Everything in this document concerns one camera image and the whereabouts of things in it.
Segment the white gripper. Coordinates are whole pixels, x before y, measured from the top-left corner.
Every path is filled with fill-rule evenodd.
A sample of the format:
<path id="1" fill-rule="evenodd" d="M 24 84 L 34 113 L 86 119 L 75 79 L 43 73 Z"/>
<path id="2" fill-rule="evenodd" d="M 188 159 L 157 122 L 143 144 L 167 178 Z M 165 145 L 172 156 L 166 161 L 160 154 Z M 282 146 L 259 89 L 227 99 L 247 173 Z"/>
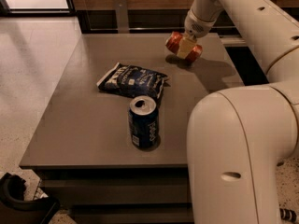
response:
<path id="1" fill-rule="evenodd" d="M 193 48 L 197 44 L 197 39 L 206 36 L 214 23 L 214 21 L 198 19 L 189 10 L 184 22 L 184 35 L 181 36 L 178 43 L 177 56 L 180 59 L 195 60 L 196 54 L 193 52 Z"/>

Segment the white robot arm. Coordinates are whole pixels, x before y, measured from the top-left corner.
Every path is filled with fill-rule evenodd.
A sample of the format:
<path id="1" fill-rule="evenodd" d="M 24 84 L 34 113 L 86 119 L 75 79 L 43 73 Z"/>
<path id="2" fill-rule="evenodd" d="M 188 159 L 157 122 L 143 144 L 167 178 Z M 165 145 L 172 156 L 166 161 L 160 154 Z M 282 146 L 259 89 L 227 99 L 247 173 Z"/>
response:
<path id="1" fill-rule="evenodd" d="M 193 109 L 187 162 L 195 224 L 280 224 L 276 167 L 298 152 L 297 20 L 270 0 L 194 0 L 185 30 L 204 36 L 225 10 L 267 76 Z"/>

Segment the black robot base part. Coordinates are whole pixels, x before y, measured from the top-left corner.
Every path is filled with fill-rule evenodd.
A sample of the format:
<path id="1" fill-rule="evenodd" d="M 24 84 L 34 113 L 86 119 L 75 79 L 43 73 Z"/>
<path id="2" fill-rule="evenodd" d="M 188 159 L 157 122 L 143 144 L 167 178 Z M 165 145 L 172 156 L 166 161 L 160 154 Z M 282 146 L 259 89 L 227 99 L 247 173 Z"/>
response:
<path id="1" fill-rule="evenodd" d="M 0 179 L 0 224 L 49 224 L 60 208 L 53 197 L 24 200 L 25 180 L 5 173 Z"/>

